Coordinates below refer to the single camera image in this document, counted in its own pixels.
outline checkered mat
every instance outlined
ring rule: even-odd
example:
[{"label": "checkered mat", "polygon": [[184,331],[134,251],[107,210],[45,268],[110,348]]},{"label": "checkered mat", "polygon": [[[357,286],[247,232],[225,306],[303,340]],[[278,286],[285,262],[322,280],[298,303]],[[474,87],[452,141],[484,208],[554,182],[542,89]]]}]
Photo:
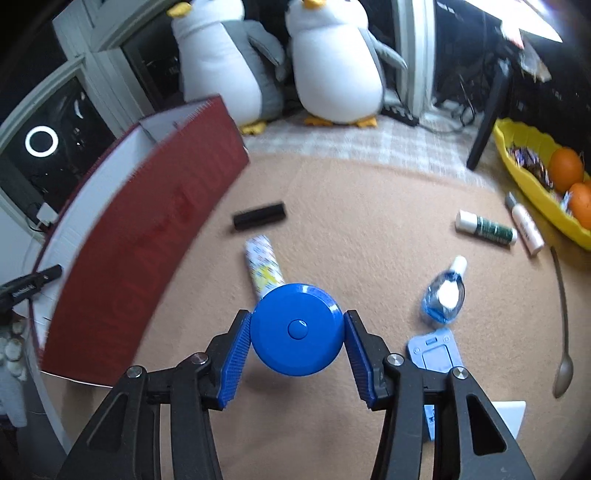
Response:
[{"label": "checkered mat", "polygon": [[[502,190],[512,185],[491,139],[476,171],[466,168],[476,138],[476,128],[457,135],[436,135],[422,128],[408,127],[387,116],[378,117],[375,129],[357,127],[307,127],[305,112],[271,123],[264,134],[246,137],[253,153],[296,153],[313,157],[342,158],[380,163],[408,170],[452,177],[468,184]],[[445,121],[426,124],[445,131]]]}]

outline candy wrapper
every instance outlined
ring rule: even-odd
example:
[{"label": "candy wrapper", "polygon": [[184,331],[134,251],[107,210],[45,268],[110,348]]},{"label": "candy wrapper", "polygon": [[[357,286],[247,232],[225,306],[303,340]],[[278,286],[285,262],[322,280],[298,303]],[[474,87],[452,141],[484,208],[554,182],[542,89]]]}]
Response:
[{"label": "candy wrapper", "polygon": [[285,284],[266,235],[259,235],[246,241],[246,259],[259,300],[271,290]]},{"label": "candy wrapper", "polygon": [[562,210],[567,215],[572,216],[573,212],[571,212],[569,209],[569,202],[570,202],[570,198],[573,196],[573,194],[570,192],[566,192],[564,194],[564,196],[562,196],[556,192],[552,192],[552,196],[560,205],[560,210]]},{"label": "candy wrapper", "polygon": [[536,152],[527,147],[516,147],[515,144],[507,148],[507,152],[520,167],[530,172],[546,190],[550,191],[554,188],[548,170],[546,170]]}]

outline lip balm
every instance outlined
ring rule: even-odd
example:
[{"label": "lip balm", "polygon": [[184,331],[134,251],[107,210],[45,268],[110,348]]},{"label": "lip balm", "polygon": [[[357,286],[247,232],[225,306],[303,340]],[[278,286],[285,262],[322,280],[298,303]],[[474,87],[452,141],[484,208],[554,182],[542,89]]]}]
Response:
[{"label": "lip balm", "polygon": [[460,210],[456,216],[456,230],[486,238],[499,245],[515,245],[517,230],[479,217],[475,213]]}]

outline yellow beak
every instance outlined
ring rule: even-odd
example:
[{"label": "yellow beak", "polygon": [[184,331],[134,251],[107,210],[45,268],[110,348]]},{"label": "yellow beak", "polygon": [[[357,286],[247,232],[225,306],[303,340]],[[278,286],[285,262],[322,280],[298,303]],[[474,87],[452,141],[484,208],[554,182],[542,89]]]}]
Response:
[{"label": "yellow beak", "polygon": [[186,17],[192,8],[193,7],[191,7],[191,4],[188,4],[187,2],[180,2],[174,7],[166,10],[166,14],[172,18]]},{"label": "yellow beak", "polygon": [[326,5],[326,0],[304,0],[304,8],[318,10]]}]

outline white ring light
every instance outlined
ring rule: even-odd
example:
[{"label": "white ring light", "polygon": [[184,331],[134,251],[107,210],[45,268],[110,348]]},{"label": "white ring light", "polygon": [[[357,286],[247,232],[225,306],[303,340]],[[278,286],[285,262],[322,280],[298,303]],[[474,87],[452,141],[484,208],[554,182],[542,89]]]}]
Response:
[{"label": "white ring light", "polygon": [[[49,136],[51,137],[51,146],[44,152],[39,152],[33,149],[33,147],[31,146],[31,138],[33,137],[33,135],[39,132],[45,132],[46,134],[49,134]],[[60,141],[57,138],[57,134],[54,129],[45,127],[44,125],[39,125],[38,127],[31,128],[29,133],[27,133],[27,137],[25,138],[25,148],[33,157],[44,158],[49,157],[49,155],[51,155],[52,153],[55,153],[59,142]]]}]

